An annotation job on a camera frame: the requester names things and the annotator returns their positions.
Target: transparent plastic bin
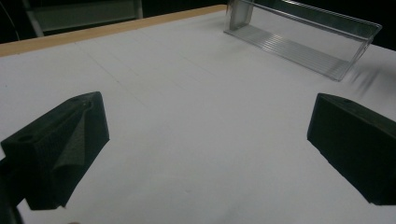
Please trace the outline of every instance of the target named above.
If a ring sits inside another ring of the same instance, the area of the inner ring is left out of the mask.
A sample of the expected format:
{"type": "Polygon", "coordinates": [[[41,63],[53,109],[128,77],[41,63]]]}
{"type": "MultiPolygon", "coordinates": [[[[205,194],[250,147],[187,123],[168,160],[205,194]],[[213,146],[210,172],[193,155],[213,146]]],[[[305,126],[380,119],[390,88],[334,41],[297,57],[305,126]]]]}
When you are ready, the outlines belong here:
{"type": "Polygon", "coordinates": [[[341,81],[381,28],[288,0],[230,0],[224,32],[341,81]]]}

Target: wooden table edge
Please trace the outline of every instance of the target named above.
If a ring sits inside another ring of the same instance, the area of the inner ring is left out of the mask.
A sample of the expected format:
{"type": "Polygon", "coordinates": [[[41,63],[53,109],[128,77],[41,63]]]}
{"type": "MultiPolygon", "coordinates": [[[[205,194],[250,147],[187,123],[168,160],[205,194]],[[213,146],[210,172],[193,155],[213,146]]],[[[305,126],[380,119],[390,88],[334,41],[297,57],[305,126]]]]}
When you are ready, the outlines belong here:
{"type": "Polygon", "coordinates": [[[136,30],[152,25],[166,23],[169,21],[178,21],[191,17],[201,16],[213,12],[225,10],[225,5],[213,7],[202,7],[187,11],[181,11],[156,17],[145,18],[136,21],[126,21],[106,26],[94,27],[86,30],[79,30],[59,35],[48,35],[39,38],[15,41],[6,44],[0,44],[0,57],[20,54],[37,49],[45,49],[63,44],[74,43],[81,40],[91,39],[104,35],[113,35],[130,30],[136,30]]]}

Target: white table surface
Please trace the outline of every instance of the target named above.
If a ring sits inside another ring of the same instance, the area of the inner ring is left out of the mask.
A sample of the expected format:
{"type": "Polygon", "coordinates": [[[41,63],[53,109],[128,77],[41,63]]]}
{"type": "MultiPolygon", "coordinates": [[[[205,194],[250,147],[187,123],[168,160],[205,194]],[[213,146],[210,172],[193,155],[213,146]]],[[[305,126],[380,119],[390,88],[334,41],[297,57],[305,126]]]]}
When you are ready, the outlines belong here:
{"type": "Polygon", "coordinates": [[[23,201],[25,223],[396,223],[306,140],[319,92],[396,120],[396,52],[371,46],[333,82],[224,34],[224,17],[0,58],[0,139],[91,91],[110,132],[67,207],[23,201]]]}

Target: wooden border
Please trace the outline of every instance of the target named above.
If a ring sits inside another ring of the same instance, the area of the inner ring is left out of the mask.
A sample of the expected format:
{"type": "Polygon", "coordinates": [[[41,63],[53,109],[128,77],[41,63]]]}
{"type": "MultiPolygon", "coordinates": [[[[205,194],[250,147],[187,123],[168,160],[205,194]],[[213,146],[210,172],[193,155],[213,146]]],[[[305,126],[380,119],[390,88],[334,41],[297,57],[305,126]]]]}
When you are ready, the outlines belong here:
{"type": "Polygon", "coordinates": [[[125,31],[136,30],[151,25],[157,25],[169,21],[178,21],[182,19],[187,19],[191,17],[222,11],[225,9],[226,9],[225,5],[202,7],[198,9],[181,11],[181,12],[161,15],[157,17],[150,17],[137,21],[126,21],[117,24],[100,26],[91,29],[64,33],[59,35],[49,35],[34,39],[10,42],[0,45],[0,57],[13,55],[13,54],[20,54],[37,49],[50,48],[58,45],[77,42],[80,40],[95,38],[103,35],[112,35],[125,31]]]}

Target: white tabletop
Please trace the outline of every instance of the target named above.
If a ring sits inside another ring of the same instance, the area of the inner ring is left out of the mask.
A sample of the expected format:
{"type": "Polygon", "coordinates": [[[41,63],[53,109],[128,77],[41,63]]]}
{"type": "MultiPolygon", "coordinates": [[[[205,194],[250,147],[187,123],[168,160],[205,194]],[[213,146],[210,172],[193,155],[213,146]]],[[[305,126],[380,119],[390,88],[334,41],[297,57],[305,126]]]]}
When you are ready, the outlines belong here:
{"type": "Polygon", "coordinates": [[[0,139],[91,91],[110,132],[67,207],[22,202],[25,223],[396,222],[396,207],[367,203],[306,140],[319,92],[396,120],[396,53],[371,46],[333,82],[224,34],[224,18],[0,58],[0,139]]]}

